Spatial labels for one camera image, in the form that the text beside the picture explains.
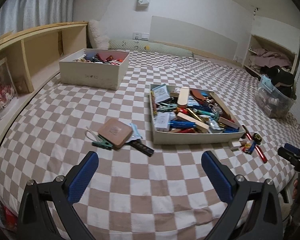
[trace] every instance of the clear plastic bin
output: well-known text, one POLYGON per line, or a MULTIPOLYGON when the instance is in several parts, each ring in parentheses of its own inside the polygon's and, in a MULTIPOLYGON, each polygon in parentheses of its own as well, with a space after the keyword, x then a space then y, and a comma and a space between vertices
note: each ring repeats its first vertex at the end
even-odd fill
POLYGON ((284 118, 294 104, 271 83, 271 79, 262 76, 255 95, 255 101, 269 118, 284 118))

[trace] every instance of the pillow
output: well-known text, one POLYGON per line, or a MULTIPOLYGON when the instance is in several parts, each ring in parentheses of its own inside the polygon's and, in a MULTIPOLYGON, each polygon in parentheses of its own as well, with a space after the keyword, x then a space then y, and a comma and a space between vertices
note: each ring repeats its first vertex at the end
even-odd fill
POLYGON ((90 20, 88 23, 88 37, 93 49, 108 49, 109 38, 100 22, 90 20))
POLYGON ((193 57, 193 53, 186 49, 141 40, 110 40, 109 49, 128 49, 140 52, 157 52, 178 57, 193 57))

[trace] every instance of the white cardboard box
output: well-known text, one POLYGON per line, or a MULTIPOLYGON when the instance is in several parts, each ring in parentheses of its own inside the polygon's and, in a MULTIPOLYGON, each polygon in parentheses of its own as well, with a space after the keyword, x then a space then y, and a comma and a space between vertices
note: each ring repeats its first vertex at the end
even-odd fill
POLYGON ((90 86, 117 90, 129 66, 129 53, 108 49, 81 49, 59 61, 61 82, 74 85, 90 86), (99 53, 105 60, 110 55, 121 59, 120 65, 76 62, 83 54, 94 56, 99 53))
MULTIPOLYGON (((151 89, 160 86, 160 84, 151 84, 150 85, 150 91, 151 89)), ((168 86, 168 91, 173 92, 173 90, 176 88, 175 86, 168 86)), ((153 108, 152 108, 152 97, 151 93, 149 93, 150 98, 150 108, 151 108, 151 124, 152 124, 152 132, 153 132, 153 143, 154 144, 170 144, 170 145, 178 145, 178 144, 210 144, 210 143, 227 143, 233 139, 239 139, 244 133, 244 129, 239 124, 237 118, 231 114, 228 107, 222 102, 222 100, 213 92, 209 90, 199 90, 204 93, 213 94, 213 97, 217 99, 217 103, 225 110, 227 113, 231 115, 231 119, 234 120, 234 122, 239 125, 239 132, 236 133, 169 133, 169 132, 159 132, 154 127, 154 115, 153 115, 153 108)))

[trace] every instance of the bed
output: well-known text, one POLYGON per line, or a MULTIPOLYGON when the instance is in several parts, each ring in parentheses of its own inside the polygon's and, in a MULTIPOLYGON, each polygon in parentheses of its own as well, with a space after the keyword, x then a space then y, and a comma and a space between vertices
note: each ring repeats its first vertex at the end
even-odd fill
MULTIPOLYGON (((18 214, 29 179, 38 183, 65 175, 88 151, 96 151, 99 168, 74 208, 96 239, 200 239, 224 212, 201 155, 213 150, 221 163, 248 180, 274 180, 282 190, 293 167, 277 155, 288 142, 300 147, 300 125, 291 114, 285 120, 267 118, 254 102, 258 80, 245 70, 210 61, 156 53, 130 53, 126 76, 117 91, 62 84, 50 80, 14 121, 0 147, 0 200, 18 214), (148 85, 216 91, 241 124, 263 138, 268 163, 258 156, 231 151, 227 144, 153 145, 148 85), (133 122, 154 156, 124 146, 107 151, 91 146, 86 126, 98 128, 110 117, 133 122)), ((248 203, 239 224, 246 218, 248 203)), ((50 206, 56 225, 67 237, 50 206)))

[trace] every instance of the gray curtain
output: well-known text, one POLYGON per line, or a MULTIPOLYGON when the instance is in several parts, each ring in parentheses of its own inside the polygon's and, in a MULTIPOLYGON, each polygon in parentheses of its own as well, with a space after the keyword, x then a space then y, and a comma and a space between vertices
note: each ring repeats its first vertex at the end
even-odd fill
POLYGON ((0 9, 0 36, 29 28, 71 22, 74 0, 7 0, 0 9))

